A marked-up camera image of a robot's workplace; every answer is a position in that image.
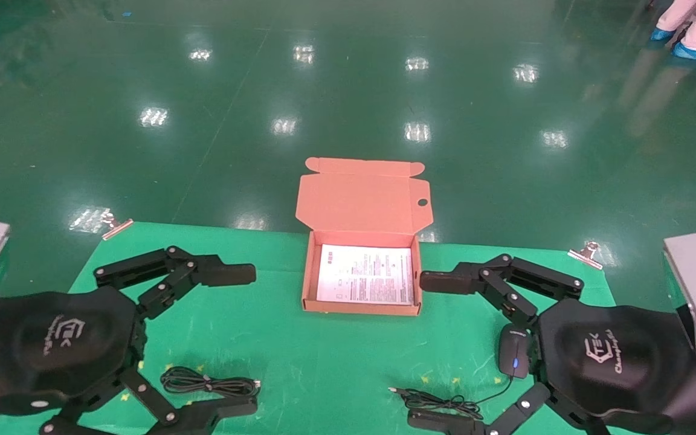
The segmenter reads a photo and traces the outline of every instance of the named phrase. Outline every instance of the green mat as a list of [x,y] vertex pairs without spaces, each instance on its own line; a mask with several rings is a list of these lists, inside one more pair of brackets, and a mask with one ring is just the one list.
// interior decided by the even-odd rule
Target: green mat
[[[408,426],[406,408],[387,387],[476,400],[505,386],[506,378],[495,368],[495,342],[506,320],[478,295],[424,294],[420,317],[303,312],[307,239],[307,234],[138,222],[100,243],[70,291],[94,289],[92,271],[99,265],[169,245],[193,254],[218,253],[228,263],[255,264],[257,281],[251,286],[196,288],[147,327],[149,343],[141,372],[155,385],[169,364],[214,377],[262,380],[259,411],[223,421],[217,433],[423,435],[427,432]],[[459,261],[482,262],[509,253],[583,279],[586,303],[614,304],[603,273],[562,251],[427,243],[420,251],[427,270],[451,270]],[[150,285],[125,292],[135,298]],[[550,305],[523,293],[539,308]],[[506,394],[485,403],[486,421],[495,419],[532,383],[530,378],[516,380]],[[215,396],[166,397],[180,407],[188,400]],[[54,413],[0,416],[0,435],[36,434]],[[154,419],[123,393],[80,423],[119,435],[143,435]],[[544,407],[516,433],[580,432]]]

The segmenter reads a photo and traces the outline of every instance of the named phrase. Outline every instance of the binder clip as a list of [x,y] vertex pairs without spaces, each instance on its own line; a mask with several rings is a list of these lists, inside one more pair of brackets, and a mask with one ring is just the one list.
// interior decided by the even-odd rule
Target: binder clip
[[104,240],[111,239],[115,235],[120,234],[122,231],[124,231],[125,228],[133,225],[133,219],[128,219],[123,223],[119,223],[118,220],[116,220],[116,218],[114,217],[114,214],[112,213],[107,213],[106,215],[104,215],[104,220],[102,221],[105,224],[107,224],[110,228],[108,232],[102,235],[101,238]]
[[603,265],[595,261],[593,258],[595,253],[598,251],[599,246],[596,242],[585,243],[585,248],[580,251],[569,250],[569,257],[573,257],[580,262],[591,265],[597,270],[603,270]]

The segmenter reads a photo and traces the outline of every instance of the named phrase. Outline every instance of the box flap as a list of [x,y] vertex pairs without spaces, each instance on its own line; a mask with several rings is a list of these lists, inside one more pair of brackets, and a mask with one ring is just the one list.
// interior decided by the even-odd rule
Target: box flap
[[297,218],[315,231],[415,234],[434,221],[423,163],[311,157]]

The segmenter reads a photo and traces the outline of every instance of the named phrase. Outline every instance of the cardboard box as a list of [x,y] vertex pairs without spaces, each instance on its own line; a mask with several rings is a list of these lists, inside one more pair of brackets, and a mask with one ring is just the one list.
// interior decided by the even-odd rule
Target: cardboard box
[[[316,173],[300,178],[297,218],[312,231],[302,284],[305,311],[417,316],[422,306],[418,231],[434,221],[428,181],[412,176],[423,163],[311,157]],[[317,300],[322,245],[411,248],[413,304],[326,302]]]

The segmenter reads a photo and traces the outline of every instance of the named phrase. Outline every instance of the computer mouse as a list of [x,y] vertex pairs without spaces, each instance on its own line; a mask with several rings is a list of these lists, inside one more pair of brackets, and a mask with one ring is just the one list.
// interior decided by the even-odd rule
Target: computer mouse
[[498,342],[499,372],[513,378],[528,376],[528,332],[508,324],[501,330]]

